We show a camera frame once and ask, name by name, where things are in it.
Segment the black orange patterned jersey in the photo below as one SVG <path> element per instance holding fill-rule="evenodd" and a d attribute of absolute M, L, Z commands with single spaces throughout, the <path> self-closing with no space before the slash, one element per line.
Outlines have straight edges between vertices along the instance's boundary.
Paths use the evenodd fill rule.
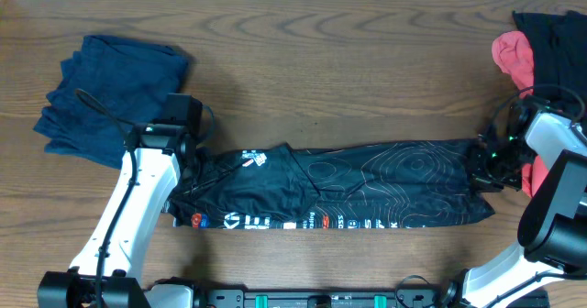
<path fill-rule="evenodd" d="M 361 229 L 461 226 L 493 215 L 467 170 L 470 139 L 395 141 L 342 149 L 269 149 L 213 155 L 170 193 L 176 226 Z"/>

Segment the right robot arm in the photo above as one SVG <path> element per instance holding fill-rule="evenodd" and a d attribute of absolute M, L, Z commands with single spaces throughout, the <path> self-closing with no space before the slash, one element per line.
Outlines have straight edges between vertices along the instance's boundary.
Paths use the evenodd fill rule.
<path fill-rule="evenodd" d="M 547 169 L 524 211 L 517 240 L 489 262 L 464 270 L 437 301 L 439 307 L 507 307 L 557 281 L 586 278 L 586 137 L 581 119 L 550 101 L 528 95 L 510 108 L 508 142 L 484 165 L 504 183 L 522 156 Z"/>

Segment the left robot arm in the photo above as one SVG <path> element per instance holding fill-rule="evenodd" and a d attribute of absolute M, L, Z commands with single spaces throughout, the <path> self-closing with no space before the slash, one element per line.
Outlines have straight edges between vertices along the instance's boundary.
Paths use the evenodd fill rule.
<path fill-rule="evenodd" d="M 48 271 L 37 299 L 50 307 L 195 307 L 196 286 L 170 278 L 145 290 L 140 281 L 156 224 L 193 162 L 203 105 L 167 96 L 161 116 L 135 124 L 116 187 L 91 237 L 64 272 Z"/>

